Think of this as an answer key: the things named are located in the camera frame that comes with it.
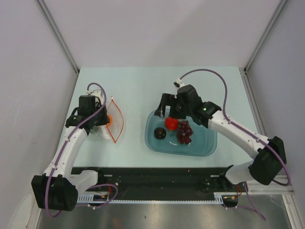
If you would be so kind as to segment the clear zip top bag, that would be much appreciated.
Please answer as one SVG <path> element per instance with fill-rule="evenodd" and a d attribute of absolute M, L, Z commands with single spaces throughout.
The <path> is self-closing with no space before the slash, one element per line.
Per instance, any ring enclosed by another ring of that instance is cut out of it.
<path fill-rule="evenodd" d="M 112 140 L 116 144 L 124 130 L 124 117 L 113 96 L 111 96 L 111 100 L 107 105 L 107 116 L 110 122 L 106 125 L 98 126 L 96 133 L 103 139 Z"/>

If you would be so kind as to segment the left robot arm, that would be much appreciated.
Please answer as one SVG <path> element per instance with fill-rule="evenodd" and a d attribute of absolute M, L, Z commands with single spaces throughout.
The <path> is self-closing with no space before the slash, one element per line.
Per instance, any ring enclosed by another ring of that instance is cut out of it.
<path fill-rule="evenodd" d="M 94 127 L 109 123 L 105 99 L 100 90 L 81 95 L 79 105 L 66 120 L 63 141 L 54 158 L 41 175 L 35 175 L 31 186 L 39 208 L 72 211 L 79 196 L 92 187 L 99 191 L 105 178 L 96 171 L 84 170 L 75 177 L 72 168 L 79 150 Z"/>

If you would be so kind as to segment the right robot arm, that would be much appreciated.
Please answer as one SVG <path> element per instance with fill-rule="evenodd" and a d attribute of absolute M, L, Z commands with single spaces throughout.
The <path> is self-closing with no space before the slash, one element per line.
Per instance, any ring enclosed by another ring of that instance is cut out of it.
<path fill-rule="evenodd" d="M 220 179 L 220 187 L 224 191 L 232 191 L 237 184 L 250 180 L 269 185 L 286 165 L 285 147 L 281 138 L 268 138 L 234 122 L 225 114 L 224 108 L 213 102 L 203 102 L 190 84 L 180 87 L 177 94 L 162 94 L 154 115 L 164 116 L 167 106 L 171 118 L 190 117 L 197 125 L 214 130 L 231 140 L 252 159 L 251 162 L 228 168 L 225 176 Z"/>

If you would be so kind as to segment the purple fake grape bunch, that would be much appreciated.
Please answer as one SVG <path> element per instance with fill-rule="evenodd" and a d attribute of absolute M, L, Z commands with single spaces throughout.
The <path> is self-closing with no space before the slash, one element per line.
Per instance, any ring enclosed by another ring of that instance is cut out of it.
<path fill-rule="evenodd" d="M 190 144 L 192 142 L 191 136 L 193 135 L 193 130 L 190 127 L 189 121 L 182 120 L 179 121 L 179 127 L 177 132 L 177 139 L 180 144 Z"/>

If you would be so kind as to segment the dark purple fake plum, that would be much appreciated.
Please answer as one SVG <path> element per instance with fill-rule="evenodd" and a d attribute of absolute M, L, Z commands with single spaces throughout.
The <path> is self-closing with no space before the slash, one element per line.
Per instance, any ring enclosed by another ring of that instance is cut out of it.
<path fill-rule="evenodd" d="M 164 139 L 166 137 L 166 130 L 162 127 L 155 128 L 154 137 L 159 140 Z"/>

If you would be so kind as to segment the orange fake orange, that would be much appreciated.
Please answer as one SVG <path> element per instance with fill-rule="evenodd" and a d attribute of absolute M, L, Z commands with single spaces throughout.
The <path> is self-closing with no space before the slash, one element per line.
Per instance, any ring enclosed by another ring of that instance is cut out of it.
<path fill-rule="evenodd" d="M 107 127 L 111 126 L 112 124 L 112 116 L 110 114 L 108 115 L 108 118 L 109 118 L 109 122 L 106 125 Z"/>

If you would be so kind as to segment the red orange fake peach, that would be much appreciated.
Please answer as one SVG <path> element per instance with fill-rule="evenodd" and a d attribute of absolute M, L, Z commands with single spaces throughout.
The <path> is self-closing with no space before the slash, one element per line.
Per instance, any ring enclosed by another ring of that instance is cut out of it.
<path fill-rule="evenodd" d="M 179 127 L 179 120 L 172 117 L 167 117 L 164 124 L 168 130 L 175 131 Z"/>

